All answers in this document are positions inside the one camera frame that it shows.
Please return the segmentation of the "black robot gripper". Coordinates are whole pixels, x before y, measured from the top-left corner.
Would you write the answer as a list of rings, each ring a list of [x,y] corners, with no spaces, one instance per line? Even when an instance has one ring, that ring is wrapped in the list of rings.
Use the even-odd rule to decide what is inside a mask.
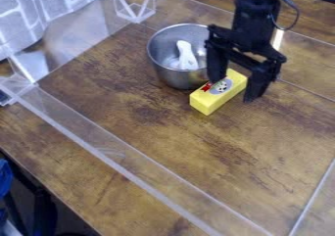
[[[274,21],[279,10],[279,0],[235,0],[233,28],[209,25],[207,74],[213,83],[227,77],[230,49],[237,48],[241,52],[251,52],[275,62],[287,62],[286,56],[271,45]],[[243,96],[245,103],[253,102],[265,94],[277,77],[278,69],[274,63],[262,63],[251,69]]]

